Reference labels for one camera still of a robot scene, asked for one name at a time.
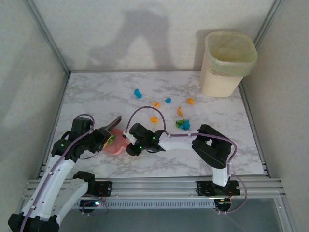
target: marble surface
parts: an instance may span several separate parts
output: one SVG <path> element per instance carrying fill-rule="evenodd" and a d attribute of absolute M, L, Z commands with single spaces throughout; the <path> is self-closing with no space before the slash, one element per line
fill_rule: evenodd
<path fill-rule="evenodd" d="M 137 99 L 134 90 L 143 95 Z M 194 105 L 186 103 L 192 97 Z M 171 104 L 165 103 L 171 98 Z M 99 72 L 73 73 L 65 94 L 54 142 L 69 131 L 73 119 L 81 113 L 95 118 L 95 127 L 109 124 L 117 116 L 122 121 L 117 128 L 124 130 L 129 117 L 141 106 L 160 102 L 169 132 L 183 132 L 175 126 L 178 119 L 190 119 L 191 130 L 201 124 L 209 124 L 220 133 L 235 141 L 238 152 L 231 163 L 233 174 L 263 174 L 263 167 L 255 146 L 252 131 L 238 89 L 228 98 L 213 98 L 202 94 L 199 87 L 199 72 Z M 181 106 L 183 117 L 177 115 Z M 150 122 L 156 116 L 159 122 Z M 162 120 L 151 109 L 139 111 L 130 126 L 141 123 L 151 130 L 161 130 Z M 92 155 L 85 152 L 83 157 Z M 138 157 L 126 152 L 118 156 L 100 152 L 96 157 L 79 159 L 69 173 L 77 171 L 94 173 L 96 177 L 172 177 L 212 175 L 211 168 L 194 151 L 171 150 L 150 154 L 144 151 Z"/>

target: orange object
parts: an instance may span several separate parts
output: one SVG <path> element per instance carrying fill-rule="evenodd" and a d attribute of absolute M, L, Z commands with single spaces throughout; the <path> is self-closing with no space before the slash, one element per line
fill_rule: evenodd
<path fill-rule="evenodd" d="M 193 98 L 188 98 L 187 103 L 190 105 L 194 105 L 194 99 Z"/>
<path fill-rule="evenodd" d="M 159 108 L 160 103 L 154 101 L 154 102 L 153 102 L 153 105 L 154 105 L 156 108 Z"/>
<path fill-rule="evenodd" d="M 178 114 L 179 116 L 183 116 L 183 113 L 182 113 L 182 111 L 181 111 L 181 107 L 180 107 L 180 106 L 179 106 L 178 109 L 177 109 L 177 114 Z"/>
<path fill-rule="evenodd" d="M 151 116 L 150 121 L 153 122 L 153 123 L 157 123 L 159 121 L 159 119 L 155 116 Z"/>
<path fill-rule="evenodd" d="M 119 129 L 112 129 L 111 134 L 115 135 L 115 139 L 112 144 L 107 143 L 106 146 L 103 148 L 103 151 L 111 153 L 113 155 L 119 155 L 122 151 L 126 149 L 129 145 L 130 141 L 122 137 L 122 130 Z"/>

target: blue object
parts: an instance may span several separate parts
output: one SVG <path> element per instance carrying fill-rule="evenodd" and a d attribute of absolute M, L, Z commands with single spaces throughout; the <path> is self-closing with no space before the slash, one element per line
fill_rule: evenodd
<path fill-rule="evenodd" d="M 137 88 L 136 90 L 134 90 L 134 95 L 135 95 L 137 98 L 141 98 L 141 97 L 142 97 L 142 95 L 141 95 L 141 93 L 140 93 L 140 91 L 139 91 L 138 88 Z"/>
<path fill-rule="evenodd" d="M 190 123 L 189 123 L 190 121 L 187 119 L 186 120 L 186 122 L 185 123 L 182 123 L 181 125 L 180 125 L 180 129 L 183 129 L 183 130 L 188 130 L 188 129 L 190 129 Z"/>

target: plastic trash bin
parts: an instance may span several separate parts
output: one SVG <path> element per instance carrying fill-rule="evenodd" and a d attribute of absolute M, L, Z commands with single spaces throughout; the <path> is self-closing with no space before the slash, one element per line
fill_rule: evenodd
<path fill-rule="evenodd" d="M 202 92 L 212 97 L 228 97 L 257 62 L 251 38 L 231 31 L 212 32 L 206 36 L 200 75 Z"/>

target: white wall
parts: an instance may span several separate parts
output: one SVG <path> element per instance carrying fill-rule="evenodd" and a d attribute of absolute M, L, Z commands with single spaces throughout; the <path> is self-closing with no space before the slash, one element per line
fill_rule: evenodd
<path fill-rule="evenodd" d="M 273 0 L 34 1 L 71 70 L 200 70 L 206 34 L 252 38 Z"/>
<path fill-rule="evenodd" d="M 244 78 L 266 162 L 281 177 L 299 231 L 309 231 L 309 1 L 287 0 Z"/>
<path fill-rule="evenodd" d="M 35 178 L 64 73 L 21 0 L 0 3 L 0 231 Z"/>

